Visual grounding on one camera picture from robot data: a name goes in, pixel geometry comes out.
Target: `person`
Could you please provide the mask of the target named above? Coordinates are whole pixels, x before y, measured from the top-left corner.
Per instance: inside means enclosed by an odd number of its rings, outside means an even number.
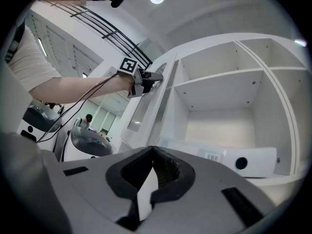
[[[49,103],[49,102],[46,102],[45,105],[51,109],[54,109],[55,106],[59,106],[59,104],[57,103]]]
[[[17,46],[17,48],[15,47],[13,52],[9,49],[10,58],[7,63],[15,77],[33,98],[59,104],[74,103],[92,86],[108,78],[61,77],[41,53],[30,29],[23,23],[18,29],[16,33],[19,38],[18,45],[12,42],[11,46]],[[116,76],[92,97],[118,91],[130,92],[133,84],[134,79],[130,75]]]
[[[81,127],[84,129],[89,129],[91,121],[92,121],[92,115],[87,114],[84,119],[77,119],[74,126]]]

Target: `person's sleeve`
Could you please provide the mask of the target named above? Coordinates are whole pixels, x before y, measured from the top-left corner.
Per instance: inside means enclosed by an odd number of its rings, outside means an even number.
[[[8,63],[15,77],[30,91],[38,85],[61,75],[45,59],[35,37],[26,26],[18,50]]]

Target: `white device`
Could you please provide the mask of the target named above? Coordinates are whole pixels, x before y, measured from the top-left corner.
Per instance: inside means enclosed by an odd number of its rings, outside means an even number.
[[[38,142],[38,140],[49,130],[52,124],[56,122],[59,115],[52,109],[34,99],[28,106],[17,130],[17,133]],[[42,150],[53,151],[58,135],[61,121],[59,120],[49,133],[38,143]]]
[[[80,159],[88,159],[88,158],[96,158],[99,156],[90,155],[85,152],[78,150],[71,141],[71,134],[65,143],[64,147],[64,160],[63,161],[73,161],[73,160],[80,160]]]
[[[276,148],[231,148],[161,137],[158,146],[207,158],[227,166],[243,177],[271,177],[276,164]]]
[[[21,120],[21,123],[19,125],[19,128],[17,130],[17,133],[27,137],[29,139],[32,139],[33,141],[37,141],[38,139],[40,139],[43,135],[44,135],[44,131],[41,131],[37,128],[35,128],[34,126],[32,126],[31,124],[27,123],[25,120]],[[44,139],[49,139],[51,138],[53,135],[55,134],[55,132],[52,133],[48,133]],[[55,142],[57,140],[58,135],[56,134],[53,138],[51,138],[50,140],[44,141],[44,142],[40,142],[37,143],[37,145],[40,147],[40,149],[42,150],[48,150],[48,151],[53,151],[54,149],[54,145]]]

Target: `white cabinet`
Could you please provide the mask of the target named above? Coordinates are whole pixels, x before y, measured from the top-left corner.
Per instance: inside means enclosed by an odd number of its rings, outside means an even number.
[[[249,155],[273,148],[276,155],[267,156],[273,173],[248,180],[259,187],[295,183],[312,147],[312,79],[304,51],[288,39],[251,33],[178,46],[155,60],[151,71],[167,63],[165,79],[131,109],[122,138],[132,148],[160,145],[163,138]],[[131,127],[133,121],[139,127]],[[197,149],[189,153],[200,156]]]

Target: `barcode label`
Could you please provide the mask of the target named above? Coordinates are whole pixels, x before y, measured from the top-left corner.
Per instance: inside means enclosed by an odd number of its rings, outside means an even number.
[[[220,161],[220,156],[219,155],[206,154],[205,158],[206,159],[210,159],[210,160],[215,161],[215,162],[219,162]]]

